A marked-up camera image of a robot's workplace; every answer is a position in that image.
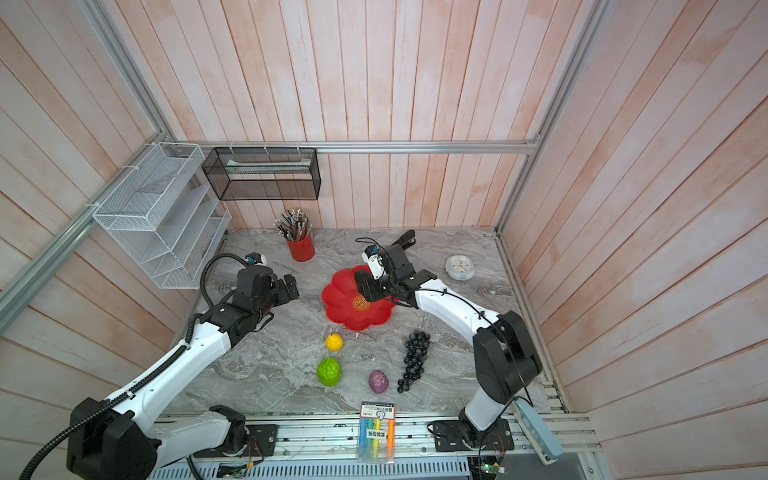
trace wooden wall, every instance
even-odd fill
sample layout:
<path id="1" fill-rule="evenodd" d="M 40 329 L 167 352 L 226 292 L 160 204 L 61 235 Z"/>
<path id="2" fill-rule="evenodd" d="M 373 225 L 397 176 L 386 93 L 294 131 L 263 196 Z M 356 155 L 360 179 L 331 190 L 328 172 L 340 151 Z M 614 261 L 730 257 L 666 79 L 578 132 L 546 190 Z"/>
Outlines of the wooden wall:
<path id="1" fill-rule="evenodd" d="M 616 2 L 504 233 L 617 478 L 768 475 L 767 25 Z"/>
<path id="2" fill-rule="evenodd" d="M 0 2 L 0 289 L 154 133 L 76 0 Z M 86 239 L 0 338 L 4 475 L 162 356 L 188 296 L 103 230 Z M 35 478 L 71 477 L 65 447 Z"/>
<path id="3" fill-rule="evenodd" d="M 189 141 L 524 140 L 594 0 L 104 0 L 168 123 Z M 317 226 L 490 226 L 514 154 L 321 156 Z"/>

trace gray marble surface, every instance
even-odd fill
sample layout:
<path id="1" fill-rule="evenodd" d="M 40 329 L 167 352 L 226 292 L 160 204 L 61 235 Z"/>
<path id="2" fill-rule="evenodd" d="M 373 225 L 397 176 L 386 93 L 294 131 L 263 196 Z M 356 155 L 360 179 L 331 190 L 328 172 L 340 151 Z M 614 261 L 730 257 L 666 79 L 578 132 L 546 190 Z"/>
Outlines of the gray marble surface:
<path id="1" fill-rule="evenodd" d="M 407 412 L 455 415 L 478 388 L 471 346 L 439 319 L 421 310 L 396 307 L 390 321 L 355 334 L 331 323 L 320 298 L 323 288 L 339 270 L 360 265 L 368 236 L 388 245 L 405 230 L 318 230 L 316 255 L 299 263 L 291 259 L 285 240 L 272 230 L 238 230 L 229 234 L 223 251 L 241 256 L 256 251 L 282 277 L 296 277 L 301 297 L 276 307 L 275 319 L 261 332 L 249 333 L 231 351 L 205 369 L 177 396 L 165 413 L 188 413 L 224 404 L 244 413 L 351 412 L 364 400 L 394 402 Z M 490 230 L 417 230 L 416 245 L 407 250 L 417 270 L 435 273 L 449 287 L 470 300 L 498 312 L 518 310 L 512 289 Z M 451 279 L 445 260 L 457 253 L 475 262 L 469 281 Z M 209 275 L 214 302 L 234 288 L 240 265 L 220 260 Z M 432 335 L 425 372 L 409 392 L 398 394 L 405 347 L 402 339 L 414 329 Z M 330 352 L 325 338 L 339 333 L 344 348 Z M 334 387 L 323 386 L 317 365 L 326 357 L 339 360 L 343 377 Z M 380 369 L 389 378 L 389 390 L 376 395 L 368 375 Z"/>

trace purple fruit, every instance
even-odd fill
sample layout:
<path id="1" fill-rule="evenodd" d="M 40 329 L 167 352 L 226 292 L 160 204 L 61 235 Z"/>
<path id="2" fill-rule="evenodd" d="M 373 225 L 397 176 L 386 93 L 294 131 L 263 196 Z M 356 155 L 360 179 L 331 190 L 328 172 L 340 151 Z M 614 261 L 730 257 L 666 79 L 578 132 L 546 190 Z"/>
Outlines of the purple fruit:
<path id="1" fill-rule="evenodd" d="M 368 385 L 374 393 L 384 393 L 389 388 L 389 380 L 381 370 L 376 370 L 368 377 Z"/>

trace bundle of pencils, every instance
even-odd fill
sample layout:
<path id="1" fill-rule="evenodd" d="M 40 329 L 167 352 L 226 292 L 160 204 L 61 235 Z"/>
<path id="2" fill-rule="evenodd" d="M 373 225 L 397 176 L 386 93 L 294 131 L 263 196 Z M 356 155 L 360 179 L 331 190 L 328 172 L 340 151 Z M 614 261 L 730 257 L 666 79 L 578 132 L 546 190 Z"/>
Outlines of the bundle of pencils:
<path id="1" fill-rule="evenodd" d="M 312 230 L 310 216 L 298 210 L 286 210 L 286 213 L 280 214 L 280 218 L 275 220 L 275 228 L 289 242 L 300 242 L 304 240 Z"/>

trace alarm clock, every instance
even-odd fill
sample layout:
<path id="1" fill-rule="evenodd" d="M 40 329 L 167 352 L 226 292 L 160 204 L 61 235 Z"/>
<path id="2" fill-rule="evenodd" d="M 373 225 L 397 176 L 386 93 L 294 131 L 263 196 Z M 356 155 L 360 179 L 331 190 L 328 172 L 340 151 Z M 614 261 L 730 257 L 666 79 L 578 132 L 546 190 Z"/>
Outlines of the alarm clock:
<path id="1" fill-rule="evenodd" d="M 469 280 L 475 275 L 475 264 L 466 255 L 452 255 L 445 261 L 445 271 L 454 280 Z"/>

